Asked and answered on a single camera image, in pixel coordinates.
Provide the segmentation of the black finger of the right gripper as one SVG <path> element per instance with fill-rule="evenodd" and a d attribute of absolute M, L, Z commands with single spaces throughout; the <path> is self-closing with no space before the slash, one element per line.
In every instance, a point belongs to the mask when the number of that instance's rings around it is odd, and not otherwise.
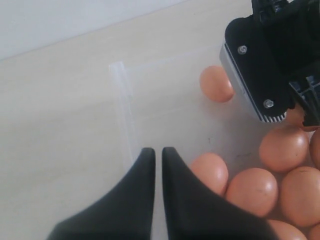
<path fill-rule="evenodd" d="M 320 125 L 320 76 L 309 75 L 289 83 L 293 98 L 304 112 L 303 126 Z"/>

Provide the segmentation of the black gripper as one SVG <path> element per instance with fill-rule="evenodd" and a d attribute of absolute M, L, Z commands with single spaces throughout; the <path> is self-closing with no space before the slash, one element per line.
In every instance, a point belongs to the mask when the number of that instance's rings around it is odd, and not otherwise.
<path fill-rule="evenodd" d="M 320 2 L 254 0 L 250 69 L 278 83 L 320 75 Z"/>

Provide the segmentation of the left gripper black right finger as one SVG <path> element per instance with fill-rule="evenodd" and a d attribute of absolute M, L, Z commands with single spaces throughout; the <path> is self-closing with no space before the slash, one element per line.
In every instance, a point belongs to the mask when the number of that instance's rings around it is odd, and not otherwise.
<path fill-rule="evenodd" d="M 170 240 L 273 240 L 266 220 L 206 187 L 177 150 L 162 150 L 162 192 Z"/>

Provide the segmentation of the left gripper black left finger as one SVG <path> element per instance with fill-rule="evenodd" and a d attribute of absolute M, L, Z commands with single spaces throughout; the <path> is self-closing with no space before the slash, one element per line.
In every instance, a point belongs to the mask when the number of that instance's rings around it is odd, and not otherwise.
<path fill-rule="evenodd" d="M 155 199 L 156 155 L 143 148 L 126 175 L 105 196 L 58 223 L 50 240 L 149 240 Z"/>

